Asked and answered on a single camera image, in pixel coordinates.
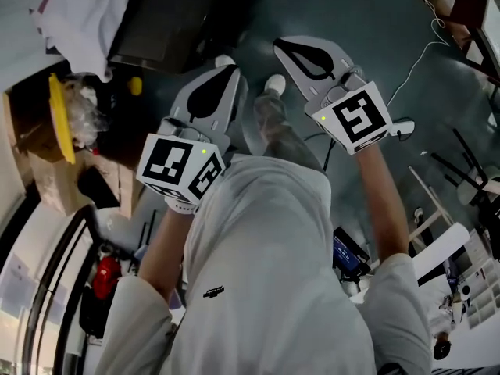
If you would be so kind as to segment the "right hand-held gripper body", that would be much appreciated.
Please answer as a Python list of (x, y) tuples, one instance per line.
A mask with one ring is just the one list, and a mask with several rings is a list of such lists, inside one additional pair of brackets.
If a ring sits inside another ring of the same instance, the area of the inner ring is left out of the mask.
[(305, 113), (349, 155), (387, 137), (392, 126), (380, 92), (351, 67), (307, 101)]

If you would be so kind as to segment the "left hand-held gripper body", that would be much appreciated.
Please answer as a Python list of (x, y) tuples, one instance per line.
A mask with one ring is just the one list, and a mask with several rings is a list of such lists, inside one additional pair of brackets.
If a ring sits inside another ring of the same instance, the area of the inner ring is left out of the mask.
[(165, 117), (146, 138), (137, 180), (164, 198), (197, 206), (225, 170), (229, 146), (223, 133)]

